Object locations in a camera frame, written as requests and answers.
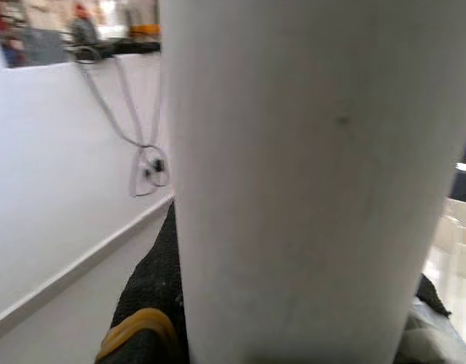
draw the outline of person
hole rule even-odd
[[[95,24],[91,21],[89,12],[79,2],[74,3],[75,19],[71,24],[73,40],[78,45],[90,45],[98,43],[98,34]]]

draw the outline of black cable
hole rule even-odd
[[[82,52],[82,51],[88,51],[92,54],[92,59],[88,61],[83,61],[83,60],[78,60],[75,57],[75,63],[80,70],[80,73],[83,75],[84,80],[86,81],[91,93],[95,97],[96,101],[98,102],[100,108],[102,111],[105,113],[105,116],[110,123],[113,131],[125,142],[132,144],[133,146],[137,147],[135,156],[133,158],[133,163],[132,163],[132,171],[130,174],[130,182],[129,182],[129,193],[133,197],[142,197],[142,196],[149,196],[153,194],[158,187],[164,187],[167,186],[170,180],[170,176],[168,173],[168,166],[165,166],[165,163],[167,161],[166,155],[164,151],[159,148],[158,146],[152,144],[153,139],[155,137],[155,131],[156,128],[154,128],[156,123],[158,123],[159,118],[160,118],[160,104],[161,104],[161,77],[159,74],[159,81],[158,81],[158,92],[155,96],[156,99],[156,105],[154,107],[154,111],[152,113],[152,128],[151,128],[151,136],[150,136],[150,142],[149,144],[145,144],[144,136],[143,136],[143,131],[142,131],[142,125],[139,120],[139,116],[136,110],[136,107],[134,105],[131,93],[130,93],[130,87],[127,81],[126,74],[124,72],[123,65],[121,64],[120,60],[118,58],[114,57],[114,64],[117,68],[117,73],[118,73],[118,78],[120,81],[120,86],[122,93],[124,95],[128,111],[130,113],[130,117],[132,118],[133,125],[135,127],[136,131],[136,137],[137,140],[133,140],[129,136],[125,134],[125,132],[122,130],[120,127],[113,111],[111,108],[108,106],[107,102],[103,99],[101,93],[99,92],[98,87],[96,86],[95,81],[89,74],[88,70],[85,67],[85,64],[95,64],[98,63],[99,61],[102,60],[101,55],[99,52],[94,49],[91,46],[87,45],[82,45],[75,47],[74,51],[72,52],[73,54],[75,52]],[[146,150],[153,150],[157,154],[157,158],[147,158]],[[164,168],[161,168],[160,171],[156,170],[156,163],[155,161],[161,161],[160,165],[164,165]],[[147,181],[152,185],[152,188],[150,191],[146,193],[137,193],[136,192],[136,185],[137,185],[137,177],[139,177],[139,163],[143,162],[147,167],[146,170],[149,172],[149,176],[147,178]],[[160,181],[157,182],[154,180],[155,175],[164,175],[165,182],[161,183]]]

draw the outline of black fabric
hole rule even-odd
[[[418,286],[418,291],[416,292],[416,297],[425,302],[434,312],[439,313],[440,315],[448,317],[452,314],[445,308],[442,300],[438,297],[435,286],[426,275],[421,275],[421,281]]]
[[[154,246],[128,280],[118,301],[111,327],[146,307],[160,309],[172,321],[182,350],[182,362],[188,363],[174,205],[169,208]],[[99,361],[99,364],[151,363],[168,364],[157,335],[150,330],[135,334],[120,349]]]

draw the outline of white cylindrical pole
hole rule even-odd
[[[391,363],[466,135],[466,1],[162,9],[192,362]]]

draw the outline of white baseboard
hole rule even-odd
[[[169,193],[152,207],[133,219],[119,231],[103,240],[55,276],[40,284],[33,292],[0,313],[0,338],[32,315],[78,278],[123,246],[134,234],[143,229],[159,212],[168,208],[174,195]]]

